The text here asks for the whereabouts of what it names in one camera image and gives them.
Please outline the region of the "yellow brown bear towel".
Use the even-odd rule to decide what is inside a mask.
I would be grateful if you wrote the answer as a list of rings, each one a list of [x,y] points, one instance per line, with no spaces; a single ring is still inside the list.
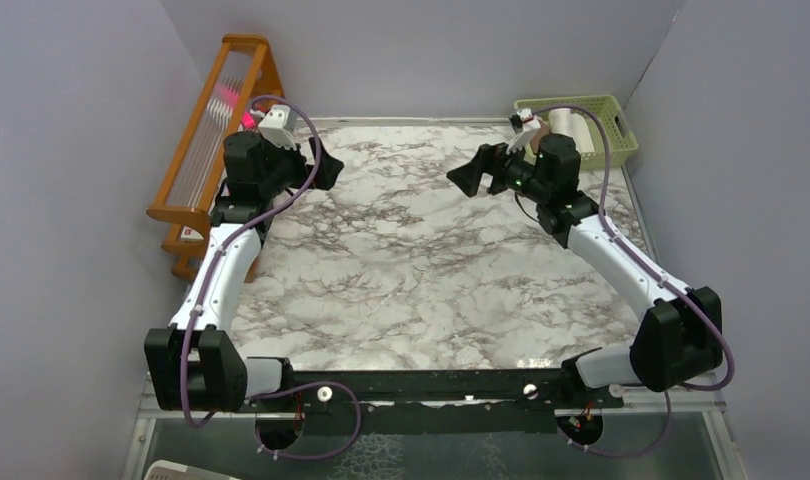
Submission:
[[[541,139],[551,133],[551,127],[547,121],[541,117],[537,117],[536,120],[538,121],[538,130],[533,134],[526,149],[526,155],[529,158],[536,157]]]

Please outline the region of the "cream white towel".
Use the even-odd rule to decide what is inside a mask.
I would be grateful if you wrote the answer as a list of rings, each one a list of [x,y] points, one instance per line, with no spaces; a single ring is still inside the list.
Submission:
[[[547,117],[551,133],[572,138],[580,153],[595,151],[591,131],[580,113],[569,108],[559,108],[550,110]]]

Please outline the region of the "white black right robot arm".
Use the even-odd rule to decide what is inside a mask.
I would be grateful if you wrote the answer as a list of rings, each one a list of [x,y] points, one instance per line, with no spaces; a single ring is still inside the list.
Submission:
[[[579,187],[581,155],[572,138],[548,134],[536,160],[502,144],[483,144],[447,178],[466,196],[477,194],[483,176],[488,194],[506,190],[533,201],[541,228],[592,266],[639,318],[629,344],[612,345],[563,363],[560,398],[581,407],[598,388],[641,385],[663,392],[719,367],[722,306],[709,287],[692,288],[654,265]]]

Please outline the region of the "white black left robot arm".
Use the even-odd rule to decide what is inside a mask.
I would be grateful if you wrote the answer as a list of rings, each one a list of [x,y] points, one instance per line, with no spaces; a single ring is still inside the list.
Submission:
[[[187,298],[165,328],[150,330],[144,352],[158,405],[166,411],[234,412],[249,369],[228,328],[246,275],[273,218],[309,189],[331,189],[344,168],[317,134],[307,160],[299,145],[280,147],[242,131],[223,141],[226,177],[210,215],[206,253]]]

